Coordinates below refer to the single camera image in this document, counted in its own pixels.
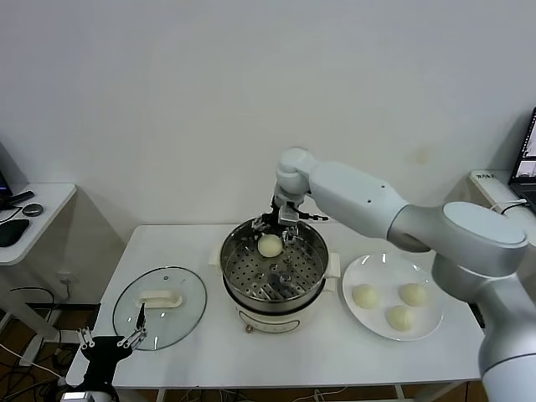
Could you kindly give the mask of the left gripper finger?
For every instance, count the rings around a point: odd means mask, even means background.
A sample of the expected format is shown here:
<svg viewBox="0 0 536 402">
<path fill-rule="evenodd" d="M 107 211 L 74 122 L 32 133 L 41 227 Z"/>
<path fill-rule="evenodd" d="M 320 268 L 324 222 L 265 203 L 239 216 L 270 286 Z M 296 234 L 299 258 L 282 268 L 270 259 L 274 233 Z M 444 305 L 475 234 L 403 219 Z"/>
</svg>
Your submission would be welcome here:
<svg viewBox="0 0 536 402">
<path fill-rule="evenodd" d="M 137 315 L 134 330 L 117 343 L 118 348 L 137 348 L 146 338 L 145 304 L 142 303 Z"/>
<path fill-rule="evenodd" d="M 93 330 L 101 309 L 101 304 L 95 305 L 91 314 L 88 316 L 85 321 L 85 325 L 76 330 L 77 337 L 79 339 L 79 344 L 81 348 L 93 348 L 95 346 L 95 341 L 93 339 Z"/>
</svg>

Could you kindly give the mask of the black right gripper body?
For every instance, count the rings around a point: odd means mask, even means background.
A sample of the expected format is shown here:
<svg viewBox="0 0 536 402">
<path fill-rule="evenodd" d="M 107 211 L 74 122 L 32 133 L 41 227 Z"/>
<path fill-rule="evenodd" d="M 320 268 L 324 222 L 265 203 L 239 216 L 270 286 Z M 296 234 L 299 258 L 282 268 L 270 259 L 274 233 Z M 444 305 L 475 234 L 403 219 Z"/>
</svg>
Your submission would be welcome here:
<svg viewBox="0 0 536 402">
<path fill-rule="evenodd" d="M 305 201 L 304 194 L 274 193 L 271 202 L 272 224 L 292 226 L 301 219 L 299 207 Z"/>
</svg>

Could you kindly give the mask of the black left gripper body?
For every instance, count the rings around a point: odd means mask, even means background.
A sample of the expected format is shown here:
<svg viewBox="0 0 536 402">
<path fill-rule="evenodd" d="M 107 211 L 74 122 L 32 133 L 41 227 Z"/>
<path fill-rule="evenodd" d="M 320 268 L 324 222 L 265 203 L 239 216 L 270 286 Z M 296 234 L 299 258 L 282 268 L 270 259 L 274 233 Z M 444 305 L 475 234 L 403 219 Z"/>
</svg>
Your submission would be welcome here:
<svg viewBox="0 0 536 402">
<path fill-rule="evenodd" d="M 88 361 L 81 390 L 112 390 L 112 381 L 117 364 L 132 355 L 130 346 L 120 345 L 121 336 L 98 336 L 94 345 L 82 350 L 82 355 Z"/>
</svg>

